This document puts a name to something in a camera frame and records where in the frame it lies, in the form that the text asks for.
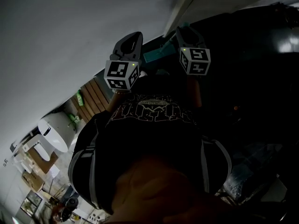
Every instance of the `white appliance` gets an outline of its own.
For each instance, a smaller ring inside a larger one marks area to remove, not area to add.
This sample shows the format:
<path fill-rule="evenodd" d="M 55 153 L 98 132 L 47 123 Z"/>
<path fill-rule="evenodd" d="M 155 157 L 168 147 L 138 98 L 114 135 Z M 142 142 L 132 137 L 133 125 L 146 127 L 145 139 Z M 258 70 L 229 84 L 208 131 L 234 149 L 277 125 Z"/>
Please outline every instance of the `white appliance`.
<path fill-rule="evenodd" d="M 17 154 L 16 156 L 14 156 L 13 161 L 13 165 L 17 167 L 20 173 L 23 173 L 24 170 L 26 170 L 28 173 L 31 173 L 32 165 L 30 161 L 22 154 Z"/>
<path fill-rule="evenodd" d="M 55 148 L 40 134 L 34 136 L 23 146 L 23 150 L 27 152 L 29 149 L 34 149 L 46 161 L 50 161 L 51 155 Z"/>
<path fill-rule="evenodd" d="M 71 145 L 76 129 L 63 112 L 49 114 L 38 122 L 38 129 L 54 148 L 66 153 Z"/>

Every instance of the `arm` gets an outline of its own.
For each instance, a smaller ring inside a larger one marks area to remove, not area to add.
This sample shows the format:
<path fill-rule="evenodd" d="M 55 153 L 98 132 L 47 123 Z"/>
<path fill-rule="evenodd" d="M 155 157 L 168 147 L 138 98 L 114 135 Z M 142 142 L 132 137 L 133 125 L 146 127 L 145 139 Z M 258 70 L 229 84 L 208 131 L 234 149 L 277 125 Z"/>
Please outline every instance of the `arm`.
<path fill-rule="evenodd" d="M 202 106 L 199 83 L 196 76 L 187 76 L 187 94 L 191 108 Z"/>
<path fill-rule="evenodd" d="M 121 90 L 113 90 L 114 95 L 112 97 L 111 102 L 109 103 L 109 107 L 107 111 L 109 113 L 114 113 L 116 109 L 121 105 L 121 103 L 125 100 L 129 92 L 121 91 Z"/>

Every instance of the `wooden panel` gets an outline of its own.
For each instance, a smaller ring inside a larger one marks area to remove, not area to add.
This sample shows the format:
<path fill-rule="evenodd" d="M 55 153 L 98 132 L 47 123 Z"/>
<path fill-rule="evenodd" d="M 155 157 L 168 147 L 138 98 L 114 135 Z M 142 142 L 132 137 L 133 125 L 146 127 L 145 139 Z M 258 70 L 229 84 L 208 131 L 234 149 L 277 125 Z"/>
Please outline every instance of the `wooden panel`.
<path fill-rule="evenodd" d="M 84 100 L 84 106 L 87 109 L 88 113 L 90 114 L 90 116 L 94 116 L 94 112 L 92 110 L 92 108 L 90 107 L 90 105 L 88 104 L 87 100 Z"/>
<path fill-rule="evenodd" d="M 78 99 L 77 99 L 77 96 L 76 96 L 76 95 L 74 96 L 74 99 L 75 99 L 76 103 L 79 105 L 79 103 L 78 103 Z M 91 117 L 90 114 L 88 113 L 88 111 L 87 111 L 87 109 L 85 108 L 85 106 L 80 106 L 80 109 L 82 110 L 82 112 L 84 113 L 84 115 L 86 116 L 86 118 L 87 118 L 88 120 L 91 120 L 91 119 L 92 119 L 92 117 Z"/>
<path fill-rule="evenodd" d="M 85 114 L 83 113 L 83 111 L 80 109 L 80 106 L 76 102 L 76 99 L 77 98 L 75 98 L 75 97 L 71 97 L 71 101 L 74 104 L 74 106 L 76 107 L 76 109 L 78 110 L 79 115 L 85 121 L 85 123 L 88 123 L 88 118 L 85 116 Z"/>
<path fill-rule="evenodd" d="M 87 83 L 85 84 L 85 86 L 86 86 L 88 92 L 90 93 L 90 95 L 92 96 L 92 98 L 93 98 L 95 104 L 97 105 L 97 107 L 98 107 L 101 111 L 104 111 L 105 108 L 104 108 L 102 102 L 100 101 L 99 97 L 97 96 L 97 94 L 94 92 L 93 87 L 90 85 L 90 83 L 87 82 Z"/>
<path fill-rule="evenodd" d="M 98 109 L 97 105 L 95 104 L 95 102 L 93 101 L 93 98 L 90 96 L 88 90 L 86 89 L 85 86 L 82 86 L 81 87 L 81 92 L 83 94 L 83 98 L 84 98 L 84 101 L 87 101 L 88 104 L 90 105 L 90 107 L 92 108 L 93 112 L 95 114 L 97 113 L 100 113 L 100 110 Z"/>
<path fill-rule="evenodd" d="M 93 90 L 95 91 L 95 93 L 99 97 L 100 101 L 102 102 L 103 106 L 105 107 L 105 109 L 107 109 L 109 107 L 109 103 L 107 102 L 105 96 L 103 95 L 102 91 L 100 90 L 96 80 L 92 79 L 89 82 L 90 82 L 91 86 L 93 87 Z"/>

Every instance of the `wall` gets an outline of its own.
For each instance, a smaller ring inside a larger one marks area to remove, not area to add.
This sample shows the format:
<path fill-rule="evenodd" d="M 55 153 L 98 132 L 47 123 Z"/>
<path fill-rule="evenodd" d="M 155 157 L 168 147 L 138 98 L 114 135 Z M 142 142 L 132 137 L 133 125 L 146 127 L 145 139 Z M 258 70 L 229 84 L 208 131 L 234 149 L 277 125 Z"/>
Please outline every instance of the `wall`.
<path fill-rule="evenodd" d="M 8 210 L 5 209 L 5 207 L 3 207 L 1 204 L 0 204 L 0 220 L 2 222 L 4 222 L 5 224 L 14 224 L 14 221 L 12 219 L 13 215 L 11 213 L 9 213 Z M 19 224 L 24 224 L 21 220 L 19 220 L 18 218 L 16 218 L 16 221 L 19 223 Z"/>
<path fill-rule="evenodd" d="M 0 204 L 13 216 L 30 192 L 30 188 L 21 179 L 21 173 L 9 161 L 6 167 L 0 169 Z"/>
<path fill-rule="evenodd" d="M 101 71 L 115 43 L 162 35 L 176 0 L 0 0 L 0 161 Z"/>
<path fill-rule="evenodd" d="M 16 213 L 15 217 L 23 222 L 23 224 L 30 224 L 33 219 L 26 214 L 22 209 L 19 209 L 18 212 Z"/>

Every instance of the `sleeve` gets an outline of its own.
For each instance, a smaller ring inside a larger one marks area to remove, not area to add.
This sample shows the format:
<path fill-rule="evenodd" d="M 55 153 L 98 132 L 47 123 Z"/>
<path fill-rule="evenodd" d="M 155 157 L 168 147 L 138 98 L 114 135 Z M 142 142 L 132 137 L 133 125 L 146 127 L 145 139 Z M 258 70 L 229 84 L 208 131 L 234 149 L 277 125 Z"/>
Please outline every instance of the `sleeve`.
<path fill-rule="evenodd" d="M 85 125 L 85 127 L 80 132 L 77 143 L 74 149 L 73 156 L 80 150 L 84 149 L 85 147 L 89 146 L 91 141 L 93 140 L 95 134 L 97 133 L 97 127 L 94 125 L 97 122 L 97 126 L 105 128 L 107 122 L 111 118 L 112 114 L 108 111 L 104 111 L 102 113 L 98 113 L 92 117 L 92 119 Z"/>

